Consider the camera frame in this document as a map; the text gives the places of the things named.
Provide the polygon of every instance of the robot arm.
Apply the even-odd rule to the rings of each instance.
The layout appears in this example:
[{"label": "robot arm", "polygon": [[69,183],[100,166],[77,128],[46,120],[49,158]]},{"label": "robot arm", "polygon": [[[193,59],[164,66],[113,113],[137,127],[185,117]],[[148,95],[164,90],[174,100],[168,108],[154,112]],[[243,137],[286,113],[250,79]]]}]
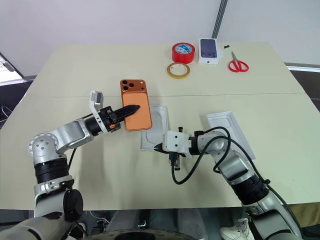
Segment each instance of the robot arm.
[{"label": "robot arm", "polygon": [[246,153],[243,157],[242,153],[230,148],[230,135],[226,137],[220,131],[196,131],[195,136],[182,132],[182,127],[179,132],[168,131],[164,135],[163,143],[156,146],[156,151],[169,153],[169,158],[172,165],[172,177],[177,184],[184,183],[191,175],[182,181],[177,181],[174,176],[174,170],[179,170],[179,155],[190,158],[192,155],[209,154],[213,157],[218,171],[221,173],[227,183],[232,187],[245,208],[245,211],[251,216],[252,223],[256,231],[262,239],[269,239],[271,236],[280,233],[291,233],[301,237],[301,232],[296,221],[288,213],[277,197],[273,188],[271,188],[268,180],[263,180],[259,172],[255,169],[254,164],[251,164],[251,159]]},{"label": "robot arm", "polygon": [[102,92],[91,91],[89,107],[92,114],[40,133],[29,142],[37,180],[34,218],[0,232],[0,239],[61,239],[82,215],[83,199],[78,190],[72,189],[74,180],[65,152],[92,141],[94,136],[120,129],[120,122],[140,106],[128,105],[116,111],[110,106],[103,108]]}]

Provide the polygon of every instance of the yellow tape roll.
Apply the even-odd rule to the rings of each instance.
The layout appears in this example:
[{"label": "yellow tape roll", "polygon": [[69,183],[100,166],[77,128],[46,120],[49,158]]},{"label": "yellow tape roll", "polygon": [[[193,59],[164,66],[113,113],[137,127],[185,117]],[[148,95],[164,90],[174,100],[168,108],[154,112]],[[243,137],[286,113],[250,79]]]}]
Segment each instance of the yellow tape roll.
[{"label": "yellow tape roll", "polygon": [[[183,66],[183,67],[186,68],[185,73],[183,73],[183,74],[181,74],[181,75],[176,75],[176,74],[173,74],[173,73],[171,72],[171,68],[181,67],[181,66]],[[186,65],[186,64],[184,64],[184,63],[182,63],[182,62],[173,62],[173,63],[171,63],[171,64],[166,68],[166,71],[167,71],[168,75],[169,75],[170,77],[174,78],[174,79],[184,79],[184,78],[186,78],[186,77],[189,75],[189,73],[190,73],[190,68],[189,68],[188,65]]]}]

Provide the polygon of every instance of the white wall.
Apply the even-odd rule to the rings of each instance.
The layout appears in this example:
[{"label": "white wall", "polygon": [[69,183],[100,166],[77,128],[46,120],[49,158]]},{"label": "white wall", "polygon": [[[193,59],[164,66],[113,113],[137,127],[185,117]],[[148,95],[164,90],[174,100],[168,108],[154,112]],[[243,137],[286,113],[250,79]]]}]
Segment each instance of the white wall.
[{"label": "white wall", "polygon": [[320,0],[229,0],[218,39],[268,41],[286,63],[320,65]]},{"label": "white wall", "polygon": [[220,0],[0,0],[0,51],[36,75],[62,44],[176,43],[210,37]]}]

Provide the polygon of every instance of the scissor blade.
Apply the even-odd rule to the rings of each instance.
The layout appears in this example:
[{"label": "scissor blade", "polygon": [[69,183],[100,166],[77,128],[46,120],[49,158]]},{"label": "scissor blade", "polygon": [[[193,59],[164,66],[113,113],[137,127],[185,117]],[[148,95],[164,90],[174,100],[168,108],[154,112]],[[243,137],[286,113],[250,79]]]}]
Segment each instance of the scissor blade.
[{"label": "scissor blade", "polygon": [[231,55],[232,55],[233,60],[238,61],[238,59],[236,58],[236,55],[234,54],[233,51],[231,52]]}]

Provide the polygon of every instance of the white plastic tray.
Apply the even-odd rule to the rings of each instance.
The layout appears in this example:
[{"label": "white plastic tray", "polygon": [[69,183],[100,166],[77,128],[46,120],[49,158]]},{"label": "white plastic tray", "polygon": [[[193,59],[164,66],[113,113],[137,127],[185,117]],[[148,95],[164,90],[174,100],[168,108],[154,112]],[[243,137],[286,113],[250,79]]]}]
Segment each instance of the white plastic tray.
[{"label": "white plastic tray", "polygon": [[168,131],[166,106],[150,107],[152,128],[141,131],[140,150],[153,151],[157,144],[162,143],[163,135]]},{"label": "white plastic tray", "polygon": [[[252,160],[256,160],[256,156],[252,151],[248,143],[248,140],[246,139],[244,133],[242,132],[236,117],[231,111],[210,113],[210,114],[207,114],[206,117],[208,118],[211,128],[225,127],[230,132],[231,138],[244,148],[244,150],[248,153],[248,155]],[[238,148],[233,143],[231,144],[231,149],[236,150],[237,152],[244,155],[240,150],[240,148]]]}]

